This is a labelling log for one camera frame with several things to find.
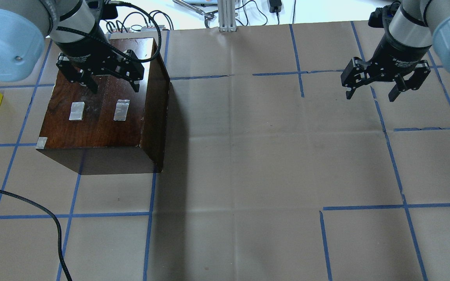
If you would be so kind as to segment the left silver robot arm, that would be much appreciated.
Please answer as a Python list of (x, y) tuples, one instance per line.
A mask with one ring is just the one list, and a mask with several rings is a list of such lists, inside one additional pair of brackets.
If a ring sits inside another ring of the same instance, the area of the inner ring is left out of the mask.
[(115, 50), (100, 28), (99, 0), (0, 0), (0, 81), (24, 80), (50, 37), (62, 54), (59, 71), (92, 92), (94, 75), (111, 75), (139, 91), (144, 68), (132, 50)]

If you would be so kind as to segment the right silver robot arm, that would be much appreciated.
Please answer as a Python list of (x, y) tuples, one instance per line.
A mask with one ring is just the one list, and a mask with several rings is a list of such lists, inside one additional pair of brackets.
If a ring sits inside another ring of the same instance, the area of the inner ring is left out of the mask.
[(372, 82), (395, 83), (391, 102), (404, 91), (419, 89), (430, 73), (424, 59), (430, 48), (450, 73), (450, 0), (395, 0), (376, 8), (368, 25), (382, 28), (384, 35), (370, 60), (353, 57), (341, 74), (347, 99)]

